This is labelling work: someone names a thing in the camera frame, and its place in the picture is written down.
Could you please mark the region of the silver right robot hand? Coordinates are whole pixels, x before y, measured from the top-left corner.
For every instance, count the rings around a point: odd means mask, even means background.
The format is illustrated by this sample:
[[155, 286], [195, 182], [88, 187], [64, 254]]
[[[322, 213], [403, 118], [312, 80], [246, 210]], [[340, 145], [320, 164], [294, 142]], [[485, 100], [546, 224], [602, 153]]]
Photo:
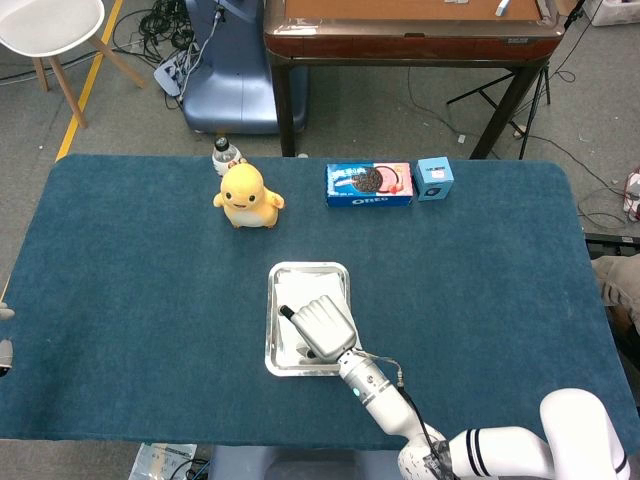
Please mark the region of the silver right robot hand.
[[322, 295], [299, 310], [282, 305], [279, 313], [287, 318], [323, 362], [336, 362], [357, 343], [357, 330], [333, 300]]

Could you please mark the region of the grey black left robot hand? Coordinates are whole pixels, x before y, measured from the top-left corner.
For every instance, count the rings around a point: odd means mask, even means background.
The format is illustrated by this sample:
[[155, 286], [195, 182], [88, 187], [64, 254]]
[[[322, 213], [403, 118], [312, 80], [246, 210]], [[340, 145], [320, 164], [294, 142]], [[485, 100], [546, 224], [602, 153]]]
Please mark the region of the grey black left robot hand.
[[[10, 320], [15, 312], [4, 302], [1, 303], [0, 317], [2, 321]], [[4, 338], [0, 343], [0, 376], [6, 376], [13, 366], [13, 344], [10, 339]]]

